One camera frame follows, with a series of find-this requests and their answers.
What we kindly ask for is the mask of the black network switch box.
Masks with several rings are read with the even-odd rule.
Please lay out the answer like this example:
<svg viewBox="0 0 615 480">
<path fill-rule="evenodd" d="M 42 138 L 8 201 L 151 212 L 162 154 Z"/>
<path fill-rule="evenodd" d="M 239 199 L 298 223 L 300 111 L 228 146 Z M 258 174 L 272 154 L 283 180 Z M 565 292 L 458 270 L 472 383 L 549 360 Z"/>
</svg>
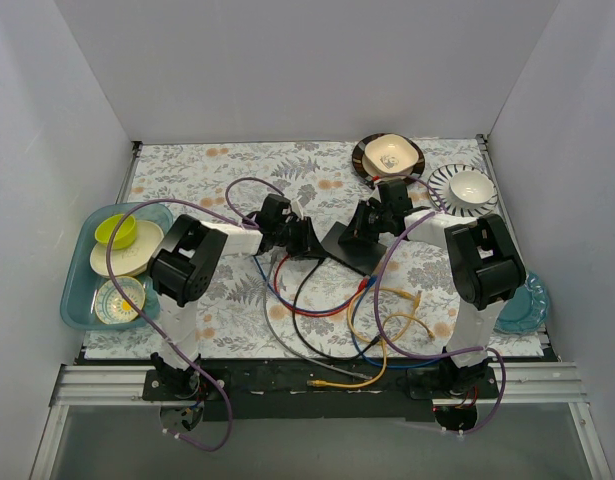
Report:
<svg viewBox="0 0 615 480">
<path fill-rule="evenodd" d="M 371 276 L 381 262 L 387 247 L 373 240 L 351 236 L 348 227 L 336 222 L 321 241 L 329 257 L 354 272 Z"/>
</svg>

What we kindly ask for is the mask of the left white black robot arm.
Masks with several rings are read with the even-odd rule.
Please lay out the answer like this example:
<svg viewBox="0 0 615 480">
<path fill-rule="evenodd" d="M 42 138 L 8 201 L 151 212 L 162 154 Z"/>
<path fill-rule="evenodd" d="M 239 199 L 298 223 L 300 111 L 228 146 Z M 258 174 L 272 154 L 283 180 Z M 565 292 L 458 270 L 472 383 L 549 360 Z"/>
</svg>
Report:
<svg viewBox="0 0 615 480">
<path fill-rule="evenodd" d="M 151 359 L 158 368 L 172 368 L 165 387 L 175 398 L 187 400 L 199 390 L 200 377 L 189 368 L 199 358 L 197 303 L 219 261 L 227 256 L 261 255 L 275 247 L 301 259 L 327 256 L 311 218 L 302 214 L 300 206 L 269 194 L 261 209 L 248 214 L 241 225 L 178 216 L 152 254 L 147 273 L 159 296 L 161 328 L 167 338 Z"/>
</svg>

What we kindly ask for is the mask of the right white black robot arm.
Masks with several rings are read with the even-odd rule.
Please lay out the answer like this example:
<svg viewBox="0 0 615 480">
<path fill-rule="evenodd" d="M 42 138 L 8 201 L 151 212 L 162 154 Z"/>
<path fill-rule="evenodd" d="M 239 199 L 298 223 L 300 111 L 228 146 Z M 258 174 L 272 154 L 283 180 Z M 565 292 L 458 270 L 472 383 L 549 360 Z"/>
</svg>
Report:
<svg viewBox="0 0 615 480">
<path fill-rule="evenodd" d="M 416 207 L 404 181 L 381 181 L 369 199 L 358 202 L 349 224 L 333 224 L 322 245 L 332 258 L 369 275 L 384 272 L 394 252 L 380 244 L 383 233 L 448 254 L 460 305 L 453 334 L 437 357 L 437 382 L 447 395 L 462 397 L 484 377 L 498 315 L 526 280 L 506 223 L 494 213 L 466 218 Z"/>
</svg>

